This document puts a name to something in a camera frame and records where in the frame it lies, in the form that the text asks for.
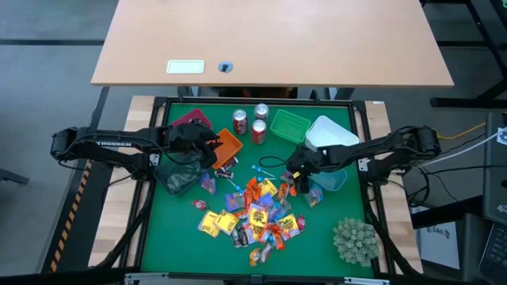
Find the white rectangular desk plate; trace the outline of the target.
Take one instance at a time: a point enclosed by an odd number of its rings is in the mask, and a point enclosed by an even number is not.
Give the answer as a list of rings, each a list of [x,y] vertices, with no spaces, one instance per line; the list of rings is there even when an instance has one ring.
[[[202,74],[205,61],[202,59],[171,59],[167,63],[167,74]]]

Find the clear blue candy packet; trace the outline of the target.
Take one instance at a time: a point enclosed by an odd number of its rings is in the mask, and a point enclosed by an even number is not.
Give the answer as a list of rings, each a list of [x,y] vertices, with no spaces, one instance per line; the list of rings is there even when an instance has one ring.
[[[322,188],[317,184],[313,184],[311,185],[309,192],[305,194],[304,197],[308,206],[313,208],[323,200]]]

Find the red Coca-Cola can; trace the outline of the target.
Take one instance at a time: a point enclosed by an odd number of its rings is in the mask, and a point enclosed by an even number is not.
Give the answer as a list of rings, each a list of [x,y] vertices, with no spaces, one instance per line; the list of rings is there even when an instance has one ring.
[[[232,116],[234,131],[238,135],[245,135],[248,131],[248,117],[243,109],[236,109]]]

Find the black furniture foot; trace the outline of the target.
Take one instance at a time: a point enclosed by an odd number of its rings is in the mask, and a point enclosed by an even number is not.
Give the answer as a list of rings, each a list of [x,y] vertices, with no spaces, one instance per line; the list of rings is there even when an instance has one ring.
[[[27,184],[29,179],[19,174],[0,168],[0,181],[11,181],[16,184]]]

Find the white labelled box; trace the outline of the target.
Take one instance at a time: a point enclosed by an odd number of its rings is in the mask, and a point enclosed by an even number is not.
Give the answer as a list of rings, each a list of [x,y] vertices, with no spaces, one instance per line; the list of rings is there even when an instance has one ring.
[[[422,260],[460,269],[456,224],[447,222],[417,230],[417,241]]]

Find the green plastic basket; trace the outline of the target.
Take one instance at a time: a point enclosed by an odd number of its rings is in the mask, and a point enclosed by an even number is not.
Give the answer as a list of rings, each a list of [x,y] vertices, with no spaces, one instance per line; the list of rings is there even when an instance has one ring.
[[[306,137],[311,122],[291,112],[279,109],[271,123],[270,130],[274,135],[299,144]]]

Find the light wooden desk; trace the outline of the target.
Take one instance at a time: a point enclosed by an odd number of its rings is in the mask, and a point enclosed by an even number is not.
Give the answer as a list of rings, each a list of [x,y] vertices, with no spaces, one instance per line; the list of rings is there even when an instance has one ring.
[[[167,74],[171,59],[204,72]],[[91,82],[453,86],[418,0],[119,0]]]

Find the orange plastic basket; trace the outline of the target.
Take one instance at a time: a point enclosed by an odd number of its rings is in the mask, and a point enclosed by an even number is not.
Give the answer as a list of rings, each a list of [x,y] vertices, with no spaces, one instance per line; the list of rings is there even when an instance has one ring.
[[[218,136],[221,145],[214,150],[216,162],[212,165],[213,169],[226,165],[242,149],[242,143],[226,128],[221,130]]]

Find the purple yellow Sour Patch packet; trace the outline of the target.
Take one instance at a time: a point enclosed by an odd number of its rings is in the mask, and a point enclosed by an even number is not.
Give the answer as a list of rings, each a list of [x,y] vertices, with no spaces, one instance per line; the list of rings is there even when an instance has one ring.
[[[277,224],[281,228],[281,236],[285,241],[300,234],[297,220],[293,214],[280,218]]]
[[[253,243],[259,241],[259,238],[261,236],[261,232],[263,231],[262,227],[252,225],[248,222],[244,222],[242,224],[242,227],[244,228],[244,230],[246,232],[246,236],[247,236],[248,242],[250,244],[253,244]]]
[[[269,211],[266,207],[261,207],[255,203],[250,204],[248,212],[248,223],[253,226],[264,228],[268,224]]]

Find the purple blue candy packet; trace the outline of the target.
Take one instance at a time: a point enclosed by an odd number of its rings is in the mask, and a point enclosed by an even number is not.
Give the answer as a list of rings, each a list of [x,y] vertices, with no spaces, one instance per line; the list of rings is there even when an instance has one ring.
[[[200,186],[202,189],[214,195],[216,192],[215,178],[211,177],[209,173],[204,173],[200,178]]]
[[[245,196],[243,193],[235,192],[225,195],[225,208],[229,212],[237,211],[245,207]]]

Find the teal clear plastic bin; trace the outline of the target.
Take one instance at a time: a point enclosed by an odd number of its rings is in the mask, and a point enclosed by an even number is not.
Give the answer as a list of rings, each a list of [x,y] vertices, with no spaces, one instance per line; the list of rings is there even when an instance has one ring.
[[[318,184],[322,189],[329,192],[337,192],[340,190],[343,184],[346,182],[347,178],[348,174],[345,169],[331,173],[320,172],[309,176],[309,179],[312,182]]]

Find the white plastic bin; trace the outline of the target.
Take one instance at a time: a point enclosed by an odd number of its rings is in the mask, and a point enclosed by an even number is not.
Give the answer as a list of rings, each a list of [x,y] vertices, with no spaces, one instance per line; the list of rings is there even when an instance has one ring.
[[[304,144],[311,150],[324,146],[352,146],[360,142],[351,131],[335,123],[327,116],[319,116],[306,132]]]

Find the pale green coral ornament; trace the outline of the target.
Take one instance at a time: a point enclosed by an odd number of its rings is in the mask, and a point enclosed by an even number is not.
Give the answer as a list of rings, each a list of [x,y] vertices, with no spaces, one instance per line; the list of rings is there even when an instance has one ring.
[[[333,228],[334,246],[339,257],[349,264],[371,267],[379,255],[373,225],[355,218],[344,218]]]

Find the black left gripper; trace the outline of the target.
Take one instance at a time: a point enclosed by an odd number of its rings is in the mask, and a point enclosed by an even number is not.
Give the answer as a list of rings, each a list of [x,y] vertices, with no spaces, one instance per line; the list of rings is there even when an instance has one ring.
[[[171,153],[199,153],[200,165],[206,169],[216,162],[214,150],[220,147],[219,139],[220,136],[212,129],[199,120],[193,120],[170,128],[169,148]]]

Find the black desk leg frame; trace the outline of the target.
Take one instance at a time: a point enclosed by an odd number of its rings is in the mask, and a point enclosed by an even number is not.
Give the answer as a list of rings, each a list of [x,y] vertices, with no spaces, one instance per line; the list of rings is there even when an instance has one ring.
[[[493,56],[501,80],[489,89],[473,98],[433,97],[430,104],[435,108],[507,108],[507,99],[500,100],[502,94],[507,93],[507,63],[501,57],[500,51],[507,51],[507,42],[496,44],[487,27],[479,16],[472,0],[419,0],[421,6],[426,4],[464,5],[481,35],[481,40],[438,40],[440,48],[486,48]]]

